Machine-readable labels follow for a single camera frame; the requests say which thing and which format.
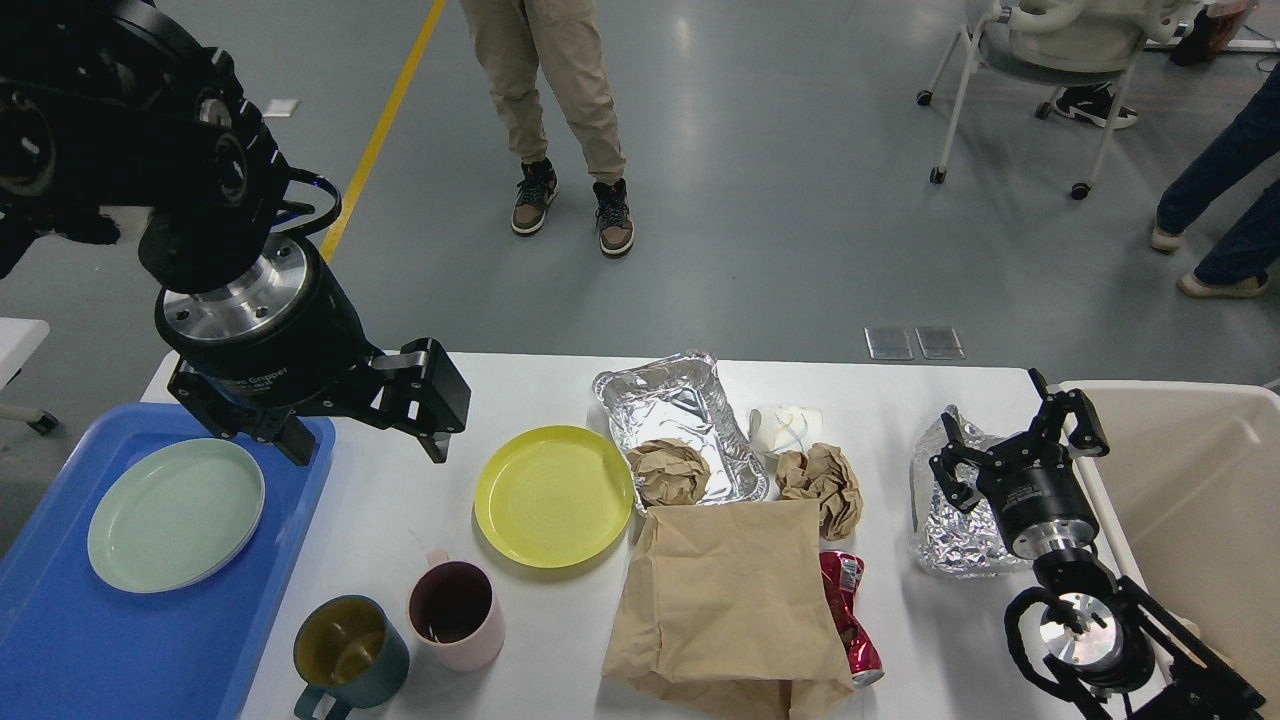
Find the red soda can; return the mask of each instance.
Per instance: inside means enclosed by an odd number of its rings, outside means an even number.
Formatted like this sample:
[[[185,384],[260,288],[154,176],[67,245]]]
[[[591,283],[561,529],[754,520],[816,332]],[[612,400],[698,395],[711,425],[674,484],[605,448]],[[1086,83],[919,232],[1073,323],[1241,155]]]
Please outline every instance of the red soda can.
[[[849,656],[849,670],[854,674],[854,687],[865,688],[884,676],[879,652],[872,644],[863,624],[854,616],[854,594],[863,580],[867,565],[861,557],[847,552],[826,551],[818,556],[822,566],[822,584],[827,593],[827,606],[836,621],[836,632]]]

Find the robotic arm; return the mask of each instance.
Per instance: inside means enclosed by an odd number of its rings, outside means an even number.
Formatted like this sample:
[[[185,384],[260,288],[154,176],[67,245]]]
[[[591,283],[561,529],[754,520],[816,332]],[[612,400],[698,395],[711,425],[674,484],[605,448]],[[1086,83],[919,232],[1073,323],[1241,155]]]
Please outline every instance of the robotic arm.
[[[141,0],[12,0],[3,15],[0,277],[47,232],[115,242],[100,205],[151,206],[138,258],[182,357],[169,389],[211,433],[305,465],[315,438],[298,418],[348,416],[443,462],[471,389],[431,338],[390,356],[366,340],[307,240],[342,197],[288,165],[232,58]],[[333,205],[311,217],[285,199],[293,183]]]
[[[966,447],[951,415],[942,415],[948,442],[929,459],[943,495],[961,512],[987,498],[1009,552],[1032,561],[1039,587],[1023,591],[1005,611],[1009,652],[1030,683],[1074,703],[1089,720],[1110,720],[1102,700],[1143,687],[1155,670],[1152,643],[1171,657],[1171,683],[1133,720],[1252,720],[1265,698],[1129,578],[1119,580],[1096,557],[1098,523],[1071,470],[1074,455],[1108,452],[1093,404],[1079,389],[1050,392],[1030,370],[1041,409],[1030,427],[983,452]],[[1076,428],[1060,445],[1062,424]],[[977,493],[956,478],[959,464],[978,470]],[[1042,661],[1027,656],[1019,621],[1043,605]],[[1128,707],[1128,696],[1125,697]]]

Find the yellow plate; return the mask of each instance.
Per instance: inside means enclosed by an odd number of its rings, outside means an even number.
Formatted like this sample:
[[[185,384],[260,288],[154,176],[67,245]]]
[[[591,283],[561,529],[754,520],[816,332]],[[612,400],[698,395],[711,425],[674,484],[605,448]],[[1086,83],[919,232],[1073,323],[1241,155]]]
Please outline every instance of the yellow plate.
[[[631,470],[591,430],[549,425],[516,436],[476,486],[476,523],[498,552],[532,568],[564,568],[609,547],[631,514]]]

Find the crumpled foil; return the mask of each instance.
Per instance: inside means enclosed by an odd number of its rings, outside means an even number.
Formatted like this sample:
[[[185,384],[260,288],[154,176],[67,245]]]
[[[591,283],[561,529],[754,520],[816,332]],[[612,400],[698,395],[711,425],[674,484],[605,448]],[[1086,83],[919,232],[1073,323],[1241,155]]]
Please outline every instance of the crumpled foil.
[[[591,383],[609,418],[609,434],[623,455],[650,439],[675,438],[698,451],[710,469],[696,505],[764,500],[769,478],[742,434],[716,357],[690,350],[648,365],[600,373]],[[636,488],[643,480],[635,477]],[[644,505],[636,493],[636,507]]]
[[[969,447],[987,450],[1005,439],[984,434],[965,420],[955,405],[947,405],[945,413],[960,423],[960,434]],[[929,457],[946,443],[947,433],[938,418],[915,443],[911,455],[911,524],[915,528],[911,550],[915,561],[929,573],[950,578],[987,578],[1027,568],[1025,560],[1005,550],[986,500],[965,515],[942,496],[942,488],[929,469]],[[977,469],[964,462],[956,465],[956,479],[973,486],[977,477]]]

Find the white bin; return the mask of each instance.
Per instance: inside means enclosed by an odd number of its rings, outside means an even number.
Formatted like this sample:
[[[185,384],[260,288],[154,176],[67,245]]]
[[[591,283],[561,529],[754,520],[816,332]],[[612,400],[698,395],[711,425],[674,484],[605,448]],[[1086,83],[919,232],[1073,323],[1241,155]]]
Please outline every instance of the white bin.
[[[1194,621],[1280,717],[1280,397],[1248,386],[1082,380],[1111,454],[1076,466],[1119,570]]]

